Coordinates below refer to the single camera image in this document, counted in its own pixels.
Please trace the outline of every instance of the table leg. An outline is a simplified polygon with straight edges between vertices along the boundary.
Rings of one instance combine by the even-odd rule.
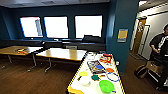
[[[47,72],[47,70],[49,70],[49,69],[51,68],[51,59],[49,58],[48,61],[49,61],[49,63],[50,63],[50,66],[45,69],[45,73]]]
[[[8,55],[8,59],[9,59],[9,62],[12,63],[12,59],[11,59],[10,55]]]
[[[9,58],[10,63],[12,63],[12,59],[11,59],[10,55],[8,55],[8,58]]]
[[[36,63],[36,60],[35,60],[34,53],[32,53],[32,57],[33,57],[33,61],[34,61],[34,66],[33,66],[33,67],[31,67],[31,68],[29,68],[29,70],[27,70],[28,72],[30,72],[30,71],[31,71],[31,69],[33,69],[34,67],[36,67],[36,66],[37,66],[37,63]]]

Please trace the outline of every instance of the blue wall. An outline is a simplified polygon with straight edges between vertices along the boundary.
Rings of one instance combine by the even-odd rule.
[[[2,10],[4,8],[0,7],[0,39],[10,39],[4,18],[3,18],[3,14],[2,14]]]
[[[139,0],[111,0],[106,35],[107,53],[112,53],[120,62],[118,70],[125,72],[133,27],[138,12]],[[119,29],[128,29],[126,42],[117,42]]]
[[[44,40],[47,40],[44,26],[46,16],[67,16],[69,38],[75,38],[75,16],[103,15],[102,37],[106,38],[106,49],[120,62],[118,70],[124,73],[133,32],[133,26],[138,12],[139,0],[111,0],[110,3],[64,5],[52,7],[16,8],[0,7],[0,39],[24,39],[20,26],[21,17],[41,18]],[[125,43],[118,43],[119,29],[128,29]]]
[[[62,5],[62,6],[50,6],[50,7],[33,7],[33,8],[16,8],[9,9],[3,8],[4,21],[7,25],[7,31],[10,39],[30,39],[24,38],[22,28],[20,25],[21,17],[37,17],[41,19],[41,26],[43,30],[43,39],[48,40],[45,32],[44,17],[47,16],[67,16],[68,17],[68,28],[69,38],[75,38],[75,16],[79,15],[103,15],[103,28],[102,37],[106,37],[107,20],[109,3],[100,4],[84,4],[84,5]]]

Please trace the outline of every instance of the person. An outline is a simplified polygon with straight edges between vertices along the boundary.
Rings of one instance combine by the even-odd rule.
[[[168,36],[168,24],[164,27],[164,32],[161,34],[156,35],[151,41],[150,41],[150,47],[152,48],[152,52],[150,54],[150,61],[155,61],[155,58],[161,60],[162,64],[164,65],[164,68],[162,70],[161,76],[158,79],[158,85],[157,88],[159,90],[159,88],[162,88],[164,85],[165,80],[168,77],[168,59],[164,59],[161,55],[160,55],[160,50],[159,48],[159,43],[161,43],[162,39],[165,38],[166,36]]]
[[[150,41],[150,47],[152,48],[152,52],[150,54],[150,61],[154,60],[155,56],[158,56],[160,54],[159,51],[159,43],[161,42],[163,37],[168,36],[168,24],[163,28],[164,32],[161,34],[156,35],[151,41]]]

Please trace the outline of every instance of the green item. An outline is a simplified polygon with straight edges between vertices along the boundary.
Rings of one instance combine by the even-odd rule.
[[[99,80],[100,78],[99,78],[98,75],[93,75],[93,76],[92,76],[92,79],[93,79],[94,81],[96,81],[96,80]]]
[[[108,80],[101,80],[99,86],[104,93],[110,93],[114,90],[114,85]]]

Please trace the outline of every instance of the window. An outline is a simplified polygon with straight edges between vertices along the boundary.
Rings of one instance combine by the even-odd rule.
[[[101,37],[102,16],[76,16],[76,38],[83,38],[84,35]]]
[[[43,37],[39,17],[20,18],[25,37]]]
[[[68,38],[67,17],[44,17],[47,37]]]

